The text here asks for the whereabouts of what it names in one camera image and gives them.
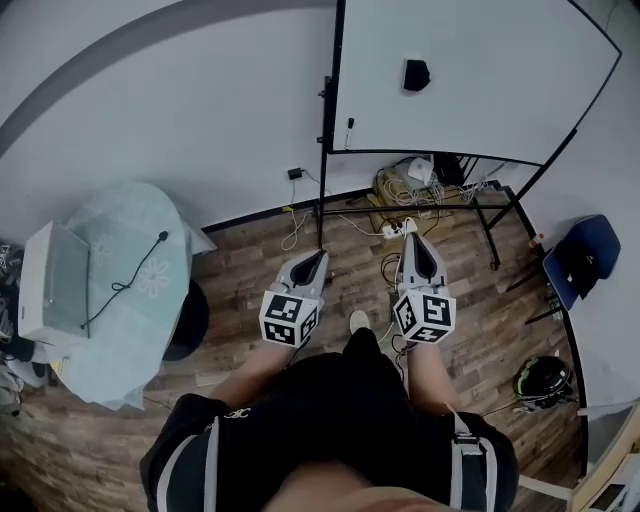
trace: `helmet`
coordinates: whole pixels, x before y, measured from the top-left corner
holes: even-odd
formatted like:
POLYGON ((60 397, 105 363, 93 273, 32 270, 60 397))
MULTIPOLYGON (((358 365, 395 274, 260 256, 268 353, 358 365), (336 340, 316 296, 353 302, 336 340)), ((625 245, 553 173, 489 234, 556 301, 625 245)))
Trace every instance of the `helmet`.
POLYGON ((573 401, 570 398, 572 377, 573 373, 562 359, 533 357, 513 378, 513 391, 529 409, 549 409, 558 403, 573 401))

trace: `black stool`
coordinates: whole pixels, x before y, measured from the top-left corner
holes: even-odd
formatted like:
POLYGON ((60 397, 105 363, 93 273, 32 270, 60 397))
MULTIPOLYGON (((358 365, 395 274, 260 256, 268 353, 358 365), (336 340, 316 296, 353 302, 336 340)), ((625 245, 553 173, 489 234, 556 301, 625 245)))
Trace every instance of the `black stool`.
POLYGON ((208 327, 209 304, 207 298, 198 283, 191 280, 178 325, 162 360, 180 361, 193 354, 202 343, 208 327))

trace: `white strap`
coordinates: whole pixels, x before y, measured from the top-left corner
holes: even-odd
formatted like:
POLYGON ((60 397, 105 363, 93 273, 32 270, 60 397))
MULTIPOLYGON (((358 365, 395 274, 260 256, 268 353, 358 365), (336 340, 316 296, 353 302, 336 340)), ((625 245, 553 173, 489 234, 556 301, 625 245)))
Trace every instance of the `white strap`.
POLYGON ((498 460, 493 444, 484 437, 476 438, 476 436, 471 433, 471 430, 469 430, 467 424, 462 421, 458 413, 449 405, 447 405, 447 407, 449 407, 449 410, 454 416, 455 433, 455 439, 451 441, 451 489, 449 492, 449 506, 456 509, 462 507, 464 479, 462 459, 464 456, 482 455, 483 452, 480 449, 480 445, 482 445, 485 449, 484 456, 487 468, 485 485, 486 510, 487 512, 493 512, 496 507, 496 494, 498 489, 498 460), (477 442, 465 443, 465 439, 469 441, 477 439, 477 442))
POLYGON ((498 459, 496 458, 496 451, 493 449, 491 441, 483 437, 480 439, 480 444, 482 444, 486 450, 487 485, 485 495, 487 497, 487 512, 493 512, 496 508, 496 493, 498 491, 498 459))
POLYGON ((169 480, 171 479, 171 472, 173 466, 176 465, 178 457, 182 453, 182 450, 189 444, 189 442, 196 436, 187 437, 178 447, 173 451, 171 457, 164 466, 160 480, 158 480, 158 489, 156 490, 156 503, 158 504, 158 512, 168 512, 167 508, 167 491, 169 490, 169 480))
POLYGON ((218 491, 218 442, 220 438, 220 421, 213 420, 207 446, 207 459, 204 466, 204 512, 216 512, 218 491))
POLYGON ((455 509, 462 507, 462 449, 455 440, 451 441, 451 489, 449 491, 449 506, 455 509))

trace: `power strip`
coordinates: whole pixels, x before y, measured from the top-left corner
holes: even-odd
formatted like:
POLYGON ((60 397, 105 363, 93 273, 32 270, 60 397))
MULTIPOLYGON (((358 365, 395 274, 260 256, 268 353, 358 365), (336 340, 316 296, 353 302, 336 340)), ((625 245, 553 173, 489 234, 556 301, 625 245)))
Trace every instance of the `power strip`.
POLYGON ((416 225, 416 221, 413 220, 411 217, 407 217, 402 221, 396 222, 393 226, 384 225, 382 226, 382 234, 384 235, 385 239, 391 240, 392 238, 399 238, 401 236, 402 237, 405 236, 405 229, 406 229, 407 235, 409 233, 418 231, 418 226, 416 225))

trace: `white sneaker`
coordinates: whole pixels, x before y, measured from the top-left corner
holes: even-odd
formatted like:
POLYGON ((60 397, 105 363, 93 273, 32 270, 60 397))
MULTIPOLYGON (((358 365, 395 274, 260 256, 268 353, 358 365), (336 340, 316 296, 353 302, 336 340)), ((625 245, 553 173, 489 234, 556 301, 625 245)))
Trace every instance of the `white sneaker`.
POLYGON ((361 309, 358 309, 351 313, 351 318, 349 318, 349 330, 351 331, 351 334, 354 334, 361 327, 371 329, 371 324, 369 323, 369 317, 367 314, 361 309))

